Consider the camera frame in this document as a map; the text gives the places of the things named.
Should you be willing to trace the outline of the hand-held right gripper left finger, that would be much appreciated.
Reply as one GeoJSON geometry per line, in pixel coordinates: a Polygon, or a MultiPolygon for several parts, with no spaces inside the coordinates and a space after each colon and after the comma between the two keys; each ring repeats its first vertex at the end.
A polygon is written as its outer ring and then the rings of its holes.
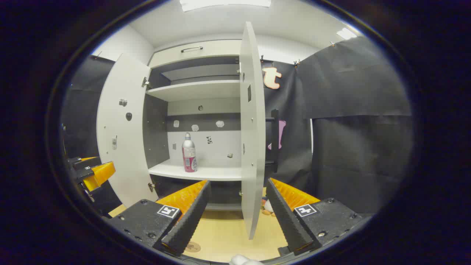
{"type": "Polygon", "coordinates": [[[210,181],[202,180],[156,202],[142,199],[108,223],[141,245],[180,256],[192,239],[210,197],[210,181]]]}

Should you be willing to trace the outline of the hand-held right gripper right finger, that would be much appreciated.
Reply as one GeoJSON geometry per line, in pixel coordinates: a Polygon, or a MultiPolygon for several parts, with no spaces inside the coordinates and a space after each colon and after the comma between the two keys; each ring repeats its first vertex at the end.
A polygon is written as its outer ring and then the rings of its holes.
{"type": "Polygon", "coordinates": [[[295,255],[334,243],[363,221],[336,198],[320,200],[274,178],[266,184],[266,197],[295,255]]]}

